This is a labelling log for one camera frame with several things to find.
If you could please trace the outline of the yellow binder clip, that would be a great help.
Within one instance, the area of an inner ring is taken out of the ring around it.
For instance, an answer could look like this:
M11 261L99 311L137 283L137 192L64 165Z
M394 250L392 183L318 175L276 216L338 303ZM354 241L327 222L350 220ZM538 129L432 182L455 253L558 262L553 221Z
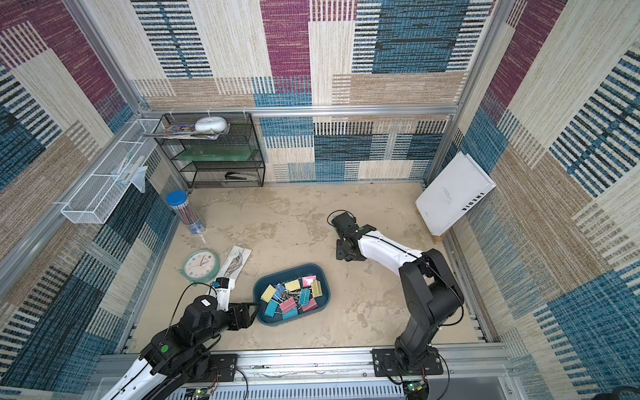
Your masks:
M296 293L301 290L302 286L299 279L285 283L285 289L288 293Z
M323 296L323 288L320 281L315 280L311 284L313 298L321 298Z
M261 300L265 301L266 303L271 302L273 300L273 297L276 295L276 292L277 290L274 286L268 285L261 295Z

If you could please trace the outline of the pink binder clip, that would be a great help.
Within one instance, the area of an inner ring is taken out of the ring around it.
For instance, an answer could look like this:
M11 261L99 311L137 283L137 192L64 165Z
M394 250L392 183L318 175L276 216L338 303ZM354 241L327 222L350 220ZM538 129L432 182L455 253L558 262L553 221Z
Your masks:
M317 281L317 277L315 275L303 277L302 286L304 288L311 288L316 281Z
M304 313L307 313L307 312L315 310L317 307L318 307L318 303L317 303L316 299L315 298L311 298L309 300L308 304L301 306L301 310Z
M289 313L298 308L298 304L294 298L288 298L280 303L279 308L282 314Z

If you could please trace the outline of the teal binder clip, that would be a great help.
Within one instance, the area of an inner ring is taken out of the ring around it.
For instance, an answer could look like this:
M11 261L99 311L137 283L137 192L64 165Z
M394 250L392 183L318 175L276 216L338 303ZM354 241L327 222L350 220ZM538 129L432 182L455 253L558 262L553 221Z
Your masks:
M295 309L292 309L292 310L290 310L290 311L288 311L288 312L284 313L284 314L283 314L283 320L288 320L288 319L291 319L291 318L296 318L296 316L298 316L298 310L295 308Z
M268 303L268 305L267 305L267 307L266 307L266 309L264 311L264 316L266 318L275 318L276 316L281 315L281 314L282 314L282 312L281 312L281 309L280 309L280 303L278 303L278 302L276 302L274 300L271 300Z
M300 306L308 306L310 299L311 299L311 289L303 288L298 298L298 304Z

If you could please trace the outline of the teal plastic storage box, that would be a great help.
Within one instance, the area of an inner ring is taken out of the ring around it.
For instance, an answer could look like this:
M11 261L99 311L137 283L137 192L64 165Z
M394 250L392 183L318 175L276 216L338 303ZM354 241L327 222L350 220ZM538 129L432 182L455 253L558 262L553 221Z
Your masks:
M312 276L312 275L315 275L317 277L317 280L320 281L323 288L323 296L321 298L315 298L318 303L318 307L315 310L304 313L301 310L301 306L298 304L298 298L301 290L303 289L302 278L306 276ZM283 320L283 314L278 315L275 318L266 318L264 316L264 311L268 304L265 301L261 300L261 295L266 289L266 287L268 285L272 285L276 287L279 283L285 286L285 283L293 281L295 279L299 279L302 286L299 292L288 293L286 291L286 298L284 298L283 300L275 300L273 298L273 300L278 303L281 303L284 300L287 300L288 298L294 298L298 304L298 308L297 308L298 316L296 316L296 318L291 318L288 320ZM261 323L268 326L277 326L283 323L291 322L295 319L306 317L313 313L318 313L324 308L326 308L326 306L330 301L330 298L331 298L331 293L328 286L328 280L326 279L326 276L323 270L320 268L320 266L316 264L305 264L296 268L290 268L288 270L284 270L278 273L273 273L268 276L264 276L260 278L260 280L258 280L258 282L253 287L253 299L256 303L259 303L259 306L260 306L260 311L258 312L258 320Z

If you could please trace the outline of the blue binder clip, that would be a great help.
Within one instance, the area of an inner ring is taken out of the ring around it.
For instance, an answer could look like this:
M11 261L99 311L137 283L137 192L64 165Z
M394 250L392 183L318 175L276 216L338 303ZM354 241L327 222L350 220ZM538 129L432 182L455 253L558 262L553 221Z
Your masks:
M283 300L284 298L286 298L286 288L285 286L283 286L281 283L279 283L276 287L276 292L273 295L273 298L275 300Z

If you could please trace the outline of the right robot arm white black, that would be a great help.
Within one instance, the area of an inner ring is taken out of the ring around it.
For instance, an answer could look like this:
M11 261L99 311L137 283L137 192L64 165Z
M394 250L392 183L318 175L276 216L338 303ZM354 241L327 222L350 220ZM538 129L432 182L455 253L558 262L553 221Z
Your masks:
M421 252L403 246L371 225L359 226L346 210L330 213L327 222L338 235L336 259L371 259L399 277L410 319L396 339L394 356L405 372L426 368L437 357L433 338L464 305L462 290L445 257L434 248Z

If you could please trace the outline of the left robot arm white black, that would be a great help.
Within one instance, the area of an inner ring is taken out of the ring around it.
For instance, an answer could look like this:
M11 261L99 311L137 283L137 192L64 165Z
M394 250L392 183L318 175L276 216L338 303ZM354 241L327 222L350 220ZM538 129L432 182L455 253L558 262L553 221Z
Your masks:
M180 320L157 333L132 366L103 395L104 399L165 399L187 383L206 383L197 392L209 395L235 378L238 355L212 354L225 332L250 328L258 303L231 303L218 308L214 296L201 295L186 306Z

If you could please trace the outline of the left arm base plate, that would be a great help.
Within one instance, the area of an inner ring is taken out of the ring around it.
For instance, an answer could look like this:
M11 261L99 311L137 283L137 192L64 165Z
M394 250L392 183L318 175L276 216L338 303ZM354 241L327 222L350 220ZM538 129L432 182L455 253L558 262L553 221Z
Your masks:
M204 373L198 378L200 383L230 383L235 379L238 355L235 353L210 354Z

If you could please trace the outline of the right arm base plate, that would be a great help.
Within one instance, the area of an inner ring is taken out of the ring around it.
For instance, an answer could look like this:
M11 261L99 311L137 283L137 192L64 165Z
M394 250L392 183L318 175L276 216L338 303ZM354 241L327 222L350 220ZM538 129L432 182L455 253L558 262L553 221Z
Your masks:
M408 377L441 375L443 361L436 348L427 346L424 354L408 356L396 348L375 348L371 351L376 377Z

